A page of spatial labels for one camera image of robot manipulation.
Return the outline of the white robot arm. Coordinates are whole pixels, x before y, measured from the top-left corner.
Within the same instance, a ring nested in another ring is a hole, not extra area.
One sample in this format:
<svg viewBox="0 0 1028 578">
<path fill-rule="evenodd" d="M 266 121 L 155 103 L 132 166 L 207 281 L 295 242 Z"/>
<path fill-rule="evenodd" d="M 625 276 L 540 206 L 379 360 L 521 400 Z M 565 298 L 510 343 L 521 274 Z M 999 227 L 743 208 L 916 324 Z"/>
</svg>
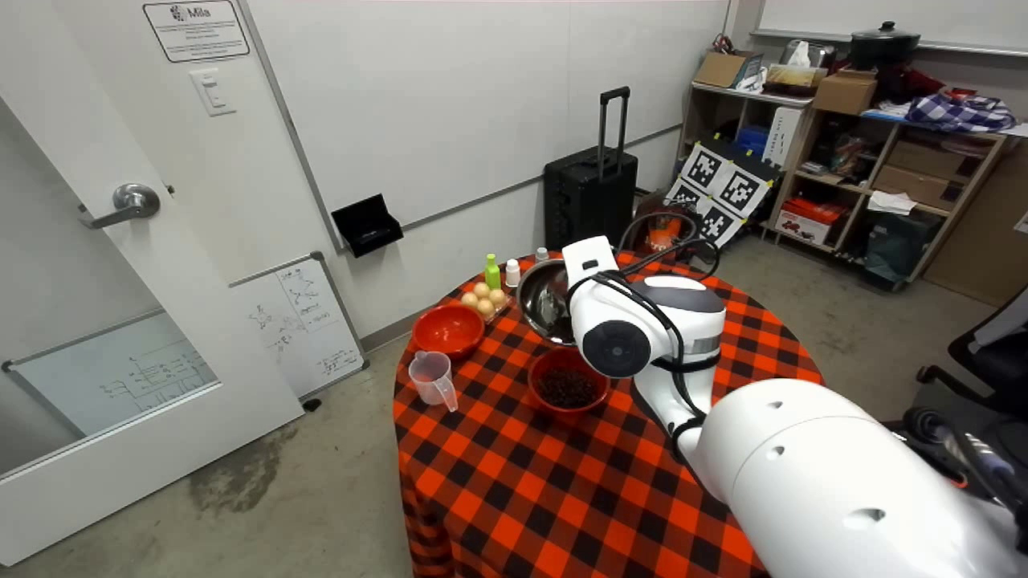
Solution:
<svg viewBox="0 0 1028 578">
<path fill-rule="evenodd" d="M 716 396 L 727 301 L 700 282 L 578 274 L 569 316 L 589 365 L 636 385 L 775 578 L 1025 578 L 1011 509 L 959 493 L 854 402 L 784 377 Z"/>
</svg>

